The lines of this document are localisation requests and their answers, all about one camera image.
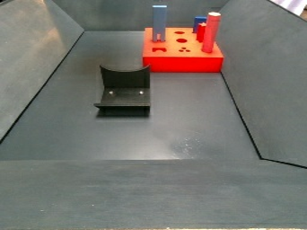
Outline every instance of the red block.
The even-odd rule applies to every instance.
[[[196,40],[198,42],[202,42],[202,40],[204,40],[205,31],[206,31],[206,24],[204,22],[198,23],[197,29],[196,29]]]
[[[152,72],[217,73],[222,54],[217,44],[212,53],[201,51],[192,28],[166,28],[166,40],[152,42],[152,28],[145,28],[142,65],[150,65]]]

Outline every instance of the black holder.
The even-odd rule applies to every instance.
[[[149,66],[134,71],[114,71],[100,67],[104,85],[100,108],[104,115],[132,115],[149,112]]]

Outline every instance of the gray floor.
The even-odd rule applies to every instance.
[[[305,227],[307,171],[257,159],[220,74],[152,74],[149,117],[98,116],[98,64],[138,68],[141,39],[85,32],[30,104],[0,227]]]

